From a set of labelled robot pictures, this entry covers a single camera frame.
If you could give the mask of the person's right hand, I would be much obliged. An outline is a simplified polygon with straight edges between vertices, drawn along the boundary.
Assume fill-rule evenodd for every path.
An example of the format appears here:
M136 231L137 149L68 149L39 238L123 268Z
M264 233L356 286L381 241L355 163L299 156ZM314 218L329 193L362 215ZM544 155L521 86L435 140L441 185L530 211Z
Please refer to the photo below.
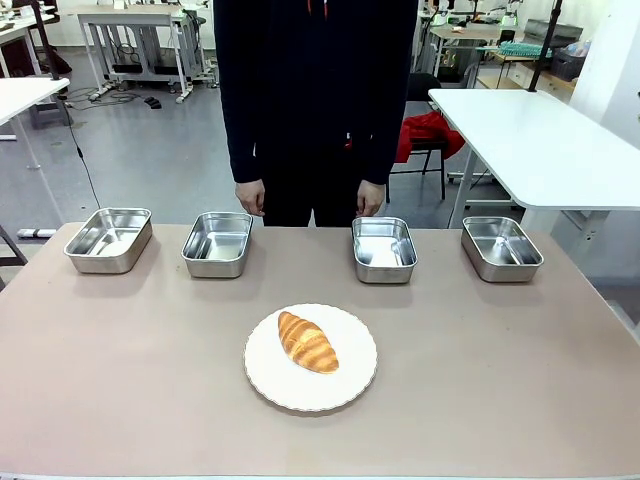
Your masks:
M237 183L235 195L243 209L250 215L264 215L265 187L262 180Z

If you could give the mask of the person's left hand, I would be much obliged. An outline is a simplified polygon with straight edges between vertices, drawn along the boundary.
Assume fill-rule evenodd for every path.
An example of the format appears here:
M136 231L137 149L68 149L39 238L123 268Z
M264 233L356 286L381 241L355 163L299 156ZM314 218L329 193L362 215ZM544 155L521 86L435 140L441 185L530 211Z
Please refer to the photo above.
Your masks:
M358 217L374 216L386 199L386 190L384 185L378 185L366 180L362 180L357 192L357 210Z

